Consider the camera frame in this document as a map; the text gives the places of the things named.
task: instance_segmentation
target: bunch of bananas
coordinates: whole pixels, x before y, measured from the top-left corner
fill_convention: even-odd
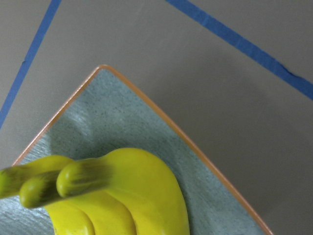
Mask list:
[[[52,155],[0,171],[0,198],[44,207],[56,235],[189,235],[177,180],[155,155],[121,148],[74,161]]]

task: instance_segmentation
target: square plate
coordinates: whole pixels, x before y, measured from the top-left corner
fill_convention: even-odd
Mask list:
[[[14,164],[59,154],[75,160],[122,147],[145,149],[176,175],[191,235],[272,234],[253,208],[197,146],[145,94],[114,68],[99,66],[65,102]],[[1,234],[53,235],[43,208],[0,200]]]

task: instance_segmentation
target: brown rim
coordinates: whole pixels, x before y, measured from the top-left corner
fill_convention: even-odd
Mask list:
[[[69,107],[69,105],[79,96],[79,94],[88,86],[92,79],[96,77],[100,70],[109,70],[116,77],[118,77],[124,84],[126,84],[133,92],[135,92],[147,105],[149,105],[178,135],[184,142],[197,154],[202,162],[216,175],[216,177],[223,183],[223,185],[232,193],[232,195],[239,201],[239,203],[246,209],[256,223],[267,235],[274,233],[269,229],[266,223],[252,208],[252,206],[243,198],[243,196],[235,189],[235,187],[226,179],[226,177],[216,168],[216,166],[208,159],[208,157],[196,146],[195,143],[152,101],[150,100],[139,88],[137,88],[131,81],[124,75],[118,72],[111,66],[100,65],[98,66],[89,77],[82,83],[82,85],[69,97],[69,99],[61,106],[58,112],[51,118],[51,120],[43,127],[34,140],[26,147],[26,149],[15,160],[13,165],[18,164],[36,144],[36,142],[47,132],[47,130],[58,120],[62,113]]]

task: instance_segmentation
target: blue tape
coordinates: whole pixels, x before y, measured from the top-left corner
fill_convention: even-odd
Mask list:
[[[313,100],[313,84],[289,72],[281,63],[265,51],[191,2],[187,0],[166,1]]]
[[[0,129],[4,123],[6,116],[9,113],[9,110],[13,104],[13,101],[22,85],[22,82],[24,81],[24,78],[28,72],[28,69],[30,68],[31,63],[33,62],[35,58],[35,55],[40,47],[41,42],[43,41],[45,37],[45,33],[47,32],[60,3],[61,3],[61,0],[52,0],[50,2],[50,5],[45,13],[45,16],[37,30],[37,33],[28,49],[28,52],[20,67],[20,70],[18,74],[16,75],[16,78],[14,79],[11,89],[0,110]]]

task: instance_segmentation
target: gray floor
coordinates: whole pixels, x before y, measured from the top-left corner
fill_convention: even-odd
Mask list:
[[[191,2],[313,82],[312,1]],[[48,5],[1,1],[0,104]],[[312,233],[312,100],[165,1],[61,3],[0,130],[0,168],[100,64],[159,105],[276,234]]]

